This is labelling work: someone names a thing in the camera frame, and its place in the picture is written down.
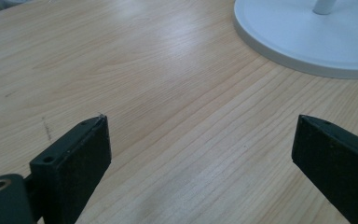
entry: wooden table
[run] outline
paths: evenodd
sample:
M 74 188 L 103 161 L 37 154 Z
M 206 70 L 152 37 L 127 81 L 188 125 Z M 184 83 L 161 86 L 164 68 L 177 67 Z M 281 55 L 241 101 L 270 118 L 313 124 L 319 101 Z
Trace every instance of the wooden table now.
M 0 175 L 109 118 L 77 223 L 348 223 L 292 163 L 299 114 L 358 134 L 358 80 L 267 60 L 233 0 L 37 1 L 0 11 Z

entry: white circular base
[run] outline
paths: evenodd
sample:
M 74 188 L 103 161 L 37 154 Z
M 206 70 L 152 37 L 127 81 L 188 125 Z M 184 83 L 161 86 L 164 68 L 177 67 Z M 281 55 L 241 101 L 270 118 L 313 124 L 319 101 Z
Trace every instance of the white circular base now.
M 241 38 L 272 61 L 298 71 L 358 78 L 358 0 L 337 0 L 329 15 L 310 0 L 236 0 Z

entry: white pole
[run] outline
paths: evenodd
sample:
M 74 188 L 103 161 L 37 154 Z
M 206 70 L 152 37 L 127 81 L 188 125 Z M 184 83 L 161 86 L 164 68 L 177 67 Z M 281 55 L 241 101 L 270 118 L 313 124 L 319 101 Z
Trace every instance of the white pole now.
M 319 15 L 328 15 L 337 0 L 317 0 L 313 12 Z

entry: light wooden surface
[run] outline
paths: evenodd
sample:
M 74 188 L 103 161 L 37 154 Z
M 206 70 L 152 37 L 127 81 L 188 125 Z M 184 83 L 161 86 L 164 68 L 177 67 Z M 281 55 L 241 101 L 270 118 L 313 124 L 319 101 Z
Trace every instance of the light wooden surface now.
M 0 11 L 0 175 L 83 119 L 113 164 L 77 223 L 348 223 L 292 163 L 299 114 L 358 134 L 358 80 L 247 47 L 233 0 L 38 1 Z

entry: textured black surface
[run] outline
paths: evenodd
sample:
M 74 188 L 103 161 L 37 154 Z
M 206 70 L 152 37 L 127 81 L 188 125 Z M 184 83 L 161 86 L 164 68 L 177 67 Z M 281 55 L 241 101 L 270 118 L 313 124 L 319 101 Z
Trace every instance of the textured black surface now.
M 107 118 L 85 120 L 30 162 L 46 223 L 75 223 L 111 162 Z
M 322 119 L 301 115 L 293 162 L 338 211 L 358 223 L 358 136 Z

